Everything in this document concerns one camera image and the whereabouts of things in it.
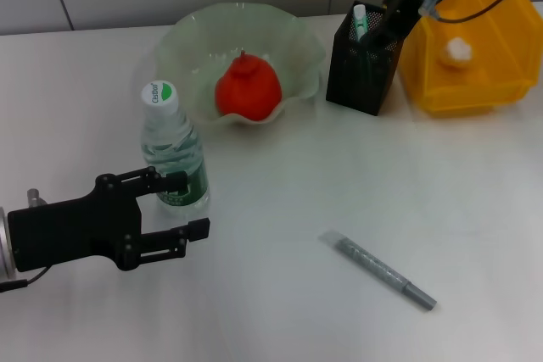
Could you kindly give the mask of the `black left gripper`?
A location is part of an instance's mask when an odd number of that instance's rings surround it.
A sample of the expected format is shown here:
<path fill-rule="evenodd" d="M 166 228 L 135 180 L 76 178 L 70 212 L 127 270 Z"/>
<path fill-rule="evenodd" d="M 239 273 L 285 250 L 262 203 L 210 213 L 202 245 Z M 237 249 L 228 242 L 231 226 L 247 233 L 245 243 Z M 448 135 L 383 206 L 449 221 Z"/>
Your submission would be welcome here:
<path fill-rule="evenodd" d="M 187 189 L 185 171 L 161 175 L 149 166 L 116 179 L 101 176 L 82 198 L 11 211 L 8 232 L 15 267 L 23 272 L 102 256 L 129 271 L 139 263 L 184 258 L 189 242 L 209 236 L 210 220 L 141 236 L 142 214 L 136 198 Z"/>

